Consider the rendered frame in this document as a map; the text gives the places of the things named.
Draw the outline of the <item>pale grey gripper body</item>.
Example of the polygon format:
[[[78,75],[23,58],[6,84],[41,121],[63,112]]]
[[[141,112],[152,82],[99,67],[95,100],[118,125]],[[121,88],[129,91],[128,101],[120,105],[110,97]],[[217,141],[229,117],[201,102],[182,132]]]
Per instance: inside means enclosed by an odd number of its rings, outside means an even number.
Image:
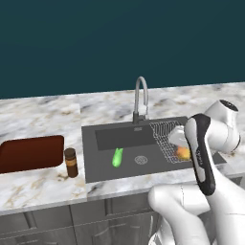
[[[186,147],[187,140],[184,133],[184,126],[175,126],[168,134],[168,141],[173,145]]]

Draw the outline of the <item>dark grey sink basin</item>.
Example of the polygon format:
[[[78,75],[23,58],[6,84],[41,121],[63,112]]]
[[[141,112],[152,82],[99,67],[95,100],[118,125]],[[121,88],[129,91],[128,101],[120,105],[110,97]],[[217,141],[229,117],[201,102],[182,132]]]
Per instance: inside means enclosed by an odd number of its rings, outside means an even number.
[[[191,169],[190,161],[171,164],[153,138],[150,123],[176,120],[181,125],[186,117],[157,120],[118,122],[110,124],[87,125],[81,129],[85,179],[88,183],[108,181],[126,177]],[[117,148],[122,148],[122,163],[112,166]]]

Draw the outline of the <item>dark red tray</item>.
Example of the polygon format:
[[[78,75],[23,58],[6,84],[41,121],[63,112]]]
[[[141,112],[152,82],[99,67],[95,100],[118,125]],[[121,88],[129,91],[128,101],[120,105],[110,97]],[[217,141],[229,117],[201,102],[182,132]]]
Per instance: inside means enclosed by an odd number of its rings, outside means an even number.
[[[8,140],[0,144],[0,174],[63,163],[64,137],[61,135]]]

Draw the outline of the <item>orange round fruit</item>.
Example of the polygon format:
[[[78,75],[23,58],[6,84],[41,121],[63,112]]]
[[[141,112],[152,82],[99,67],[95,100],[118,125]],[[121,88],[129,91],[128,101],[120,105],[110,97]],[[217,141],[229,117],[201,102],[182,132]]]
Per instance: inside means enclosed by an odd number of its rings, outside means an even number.
[[[190,159],[190,151],[187,147],[178,146],[176,150],[176,155],[180,160]]]

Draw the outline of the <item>green cucumber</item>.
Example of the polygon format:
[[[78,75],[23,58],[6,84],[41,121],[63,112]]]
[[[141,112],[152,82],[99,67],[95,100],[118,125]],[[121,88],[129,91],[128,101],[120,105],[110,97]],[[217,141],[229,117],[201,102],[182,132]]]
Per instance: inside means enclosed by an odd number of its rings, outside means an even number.
[[[122,163],[123,160],[123,149],[122,148],[117,148],[115,150],[113,159],[112,159],[112,166],[113,167],[119,167]]]

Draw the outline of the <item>grey cabinet drawer front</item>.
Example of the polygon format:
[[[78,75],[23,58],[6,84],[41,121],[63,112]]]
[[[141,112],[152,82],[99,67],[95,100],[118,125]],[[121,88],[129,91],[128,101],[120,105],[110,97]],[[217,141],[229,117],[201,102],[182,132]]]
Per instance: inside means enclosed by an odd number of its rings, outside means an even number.
[[[75,225],[149,212],[147,193],[131,194],[71,205]]]
[[[13,233],[44,232],[72,226],[68,206],[0,216],[0,237]]]

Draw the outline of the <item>brown spice jar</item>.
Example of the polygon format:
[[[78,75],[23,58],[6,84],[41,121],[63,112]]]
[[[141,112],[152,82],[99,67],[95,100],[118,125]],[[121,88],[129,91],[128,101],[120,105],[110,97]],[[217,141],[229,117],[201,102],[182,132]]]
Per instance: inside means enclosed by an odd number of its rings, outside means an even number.
[[[67,167],[68,176],[75,178],[78,176],[78,163],[76,151],[69,147],[64,150],[65,163]]]

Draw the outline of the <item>grey cabinet door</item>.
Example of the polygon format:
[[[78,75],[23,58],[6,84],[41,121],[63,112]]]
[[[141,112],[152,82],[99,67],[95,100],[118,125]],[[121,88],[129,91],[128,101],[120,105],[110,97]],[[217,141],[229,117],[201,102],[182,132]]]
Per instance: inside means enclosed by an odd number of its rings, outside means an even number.
[[[76,225],[78,245],[147,245],[157,230],[159,214],[145,212]]]
[[[72,227],[0,239],[0,245],[77,245]]]

